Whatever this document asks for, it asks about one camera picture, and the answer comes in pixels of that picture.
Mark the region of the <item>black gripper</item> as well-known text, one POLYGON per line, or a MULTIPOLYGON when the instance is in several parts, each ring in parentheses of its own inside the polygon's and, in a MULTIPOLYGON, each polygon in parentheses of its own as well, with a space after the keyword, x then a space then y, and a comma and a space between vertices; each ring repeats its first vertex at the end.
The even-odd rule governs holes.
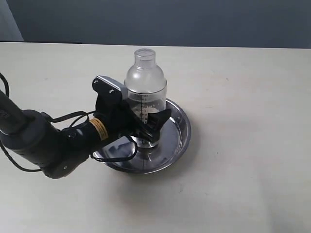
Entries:
POLYGON ((120 94, 98 93, 93 114, 93 140, 111 143, 125 136, 155 143, 160 139, 160 131, 171 114, 171 109, 149 113, 147 124, 144 124, 120 94))

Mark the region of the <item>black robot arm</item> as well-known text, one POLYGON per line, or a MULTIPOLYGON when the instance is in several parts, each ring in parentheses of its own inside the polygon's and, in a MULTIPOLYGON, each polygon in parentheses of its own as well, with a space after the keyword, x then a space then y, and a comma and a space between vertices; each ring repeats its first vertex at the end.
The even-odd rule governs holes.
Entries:
POLYGON ((120 92, 98 94, 93 118, 59 130, 54 123, 86 113, 78 111, 53 119, 35 110, 21 110, 1 93, 0 146, 4 152, 11 150, 38 166, 45 176, 59 179, 119 138, 139 136, 158 141, 171 113, 170 109, 151 113, 143 123, 120 92))

